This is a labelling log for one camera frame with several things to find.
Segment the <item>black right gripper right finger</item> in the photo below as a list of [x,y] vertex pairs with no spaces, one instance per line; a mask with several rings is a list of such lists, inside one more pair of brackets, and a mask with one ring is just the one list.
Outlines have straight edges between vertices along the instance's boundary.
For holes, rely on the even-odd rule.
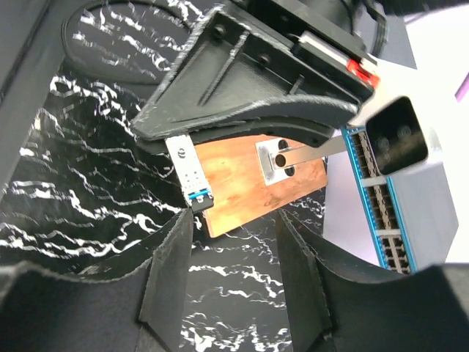
[[280,210],[276,240],[295,351],[466,351],[468,266],[411,275],[350,254]]

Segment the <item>silver SFP module plug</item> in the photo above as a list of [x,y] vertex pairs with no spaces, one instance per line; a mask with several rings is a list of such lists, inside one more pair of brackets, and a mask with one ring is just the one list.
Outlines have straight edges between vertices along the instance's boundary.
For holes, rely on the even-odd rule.
[[212,189],[191,137],[173,136],[165,139],[165,143],[188,207],[193,213],[210,209],[214,205]]

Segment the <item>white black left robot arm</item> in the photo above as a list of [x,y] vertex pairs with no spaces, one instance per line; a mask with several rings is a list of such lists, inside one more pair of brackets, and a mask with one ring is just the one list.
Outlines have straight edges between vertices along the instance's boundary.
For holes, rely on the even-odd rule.
[[388,17],[451,1],[224,1],[191,30],[185,49],[132,120],[138,146],[166,151],[238,136],[318,147],[374,93],[372,69]]

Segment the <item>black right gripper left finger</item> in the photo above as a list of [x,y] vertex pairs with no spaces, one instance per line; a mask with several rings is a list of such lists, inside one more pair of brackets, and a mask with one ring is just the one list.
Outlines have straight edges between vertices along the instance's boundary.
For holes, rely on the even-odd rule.
[[192,237],[186,209],[78,274],[2,267],[1,349],[177,351]]

